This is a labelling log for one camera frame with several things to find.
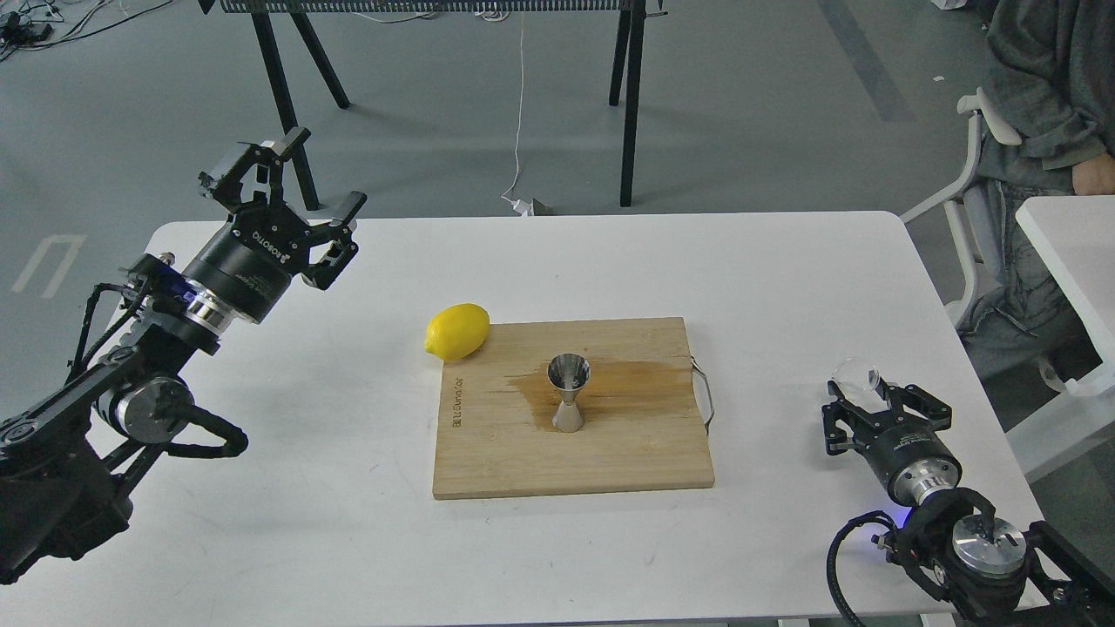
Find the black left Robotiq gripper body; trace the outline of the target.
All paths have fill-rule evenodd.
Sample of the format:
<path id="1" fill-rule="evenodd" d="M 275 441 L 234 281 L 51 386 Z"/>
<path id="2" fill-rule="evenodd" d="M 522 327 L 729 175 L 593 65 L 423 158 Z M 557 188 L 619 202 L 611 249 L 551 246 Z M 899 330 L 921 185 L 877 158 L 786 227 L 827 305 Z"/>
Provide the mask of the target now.
<path id="1" fill-rule="evenodd" d="M 231 218 L 186 267 L 185 277 L 254 324 L 262 322 L 309 266 L 295 241 L 310 225 L 287 204 L 251 204 Z"/>

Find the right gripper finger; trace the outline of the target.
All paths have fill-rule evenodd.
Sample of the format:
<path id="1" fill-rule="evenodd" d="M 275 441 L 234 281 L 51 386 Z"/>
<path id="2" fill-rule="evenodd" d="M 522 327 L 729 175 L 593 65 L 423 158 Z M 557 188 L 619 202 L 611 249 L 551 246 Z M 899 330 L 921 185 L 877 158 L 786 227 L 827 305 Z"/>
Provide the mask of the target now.
<path id="1" fill-rule="evenodd" d="M 889 418 L 895 423 L 922 421 L 933 432 L 952 426 L 952 407 L 917 385 L 896 386 L 880 382 L 878 395 L 888 405 Z"/>
<path id="2" fill-rule="evenodd" d="M 838 382 L 826 384 L 832 401 L 821 406 L 826 453 L 836 456 L 845 451 L 865 452 L 881 433 L 889 403 L 879 388 L 853 386 L 844 390 Z"/>

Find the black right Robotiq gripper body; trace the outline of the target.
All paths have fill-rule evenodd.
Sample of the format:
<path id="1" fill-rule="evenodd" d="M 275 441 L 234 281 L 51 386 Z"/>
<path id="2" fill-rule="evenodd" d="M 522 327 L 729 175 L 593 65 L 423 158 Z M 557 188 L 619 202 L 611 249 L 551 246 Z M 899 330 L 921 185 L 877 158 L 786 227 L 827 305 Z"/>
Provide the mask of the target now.
<path id="1" fill-rule="evenodd" d="M 913 419 L 871 424 L 859 436 L 860 452 L 888 496 L 914 508 L 944 489 L 958 488 L 963 467 L 935 432 Z"/>

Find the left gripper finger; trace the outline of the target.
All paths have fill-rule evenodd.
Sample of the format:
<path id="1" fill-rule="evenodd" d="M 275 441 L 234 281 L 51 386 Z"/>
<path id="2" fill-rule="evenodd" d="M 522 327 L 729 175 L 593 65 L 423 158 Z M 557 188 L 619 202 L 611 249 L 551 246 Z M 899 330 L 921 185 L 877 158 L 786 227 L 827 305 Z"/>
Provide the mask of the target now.
<path id="1" fill-rule="evenodd" d="M 358 253 L 359 245 L 352 239 L 355 218 L 365 206 L 367 199 L 365 193 L 351 191 L 340 204 L 340 210 L 343 211 L 341 219 L 331 219 L 323 225 L 309 226 L 306 231 L 301 238 L 301 247 L 306 251 L 314 249 L 316 245 L 329 245 L 317 262 L 306 266 L 301 271 L 302 280 L 308 286 L 322 291 L 328 290 Z"/>
<path id="2" fill-rule="evenodd" d="M 263 218 L 292 218 L 306 225 L 284 201 L 282 173 L 284 163 L 294 158 L 295 148 L 310 136 L 311 131 L 295 127 L 283 138 L 259 144 L 239 142 L 211 173 L 198 174 L 198 194 L 227 211 L 227 226 L 248 212 L 262 212 Z"/>

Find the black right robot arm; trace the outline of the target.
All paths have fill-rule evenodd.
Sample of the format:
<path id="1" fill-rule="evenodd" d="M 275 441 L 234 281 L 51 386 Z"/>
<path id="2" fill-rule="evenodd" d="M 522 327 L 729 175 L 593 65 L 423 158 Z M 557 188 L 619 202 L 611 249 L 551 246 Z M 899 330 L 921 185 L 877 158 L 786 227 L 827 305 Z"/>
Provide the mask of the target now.
<path id="1" fill-rule="evenodd" d="M 880 509 L 853 517 L 828 546 L 828 594 L 849 624 L 862 619 L 841 591 L 836 560 L 849 533 L 867 523 L 885 528 L 873 543 L 889 563 L 976 626 L 1114 623 L 1112 579 L 1098 566 L 1049 523 L 1019 530 L 987 496 L 961 488 L 963 467 L 937 436 L 950 428 L 950 406 L 915 385 L 878 382 L 875 392 L 888 406 L 869 412 L 828 382 L 833 398 L 821 409 L 828 455 L 857 452 L 889 499 L 909 508 L 903 525 Z"/>

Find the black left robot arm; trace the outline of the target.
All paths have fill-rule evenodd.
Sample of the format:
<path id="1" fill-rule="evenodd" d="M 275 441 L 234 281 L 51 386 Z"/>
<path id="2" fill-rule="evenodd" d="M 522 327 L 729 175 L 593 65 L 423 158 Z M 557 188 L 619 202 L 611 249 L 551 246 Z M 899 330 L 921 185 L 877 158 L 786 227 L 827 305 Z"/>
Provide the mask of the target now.
<path id="1" fill-rule="evenodd" d="M 43 556 L 78 560 L 129 525 L 130 494 L 164 454 L 231 459 L 248 434 L 200 408 L 183 368 L 219 353 L 235 319 L 262 322 L 295 277 L 326 290 L 357 254 L 353 219 L 367 196 L 352 192 L 342 218 L 310 225 L 284 201 L 283 167 L 310 131 L 244 143 L 198 175 L 200 193 L 227 220 L 184 271 L 169 253 L 144 254 L 124 283 L 122 316 L 93 346 L 83 329 L 64 387 L 3 421 L 4 586 Z"/>

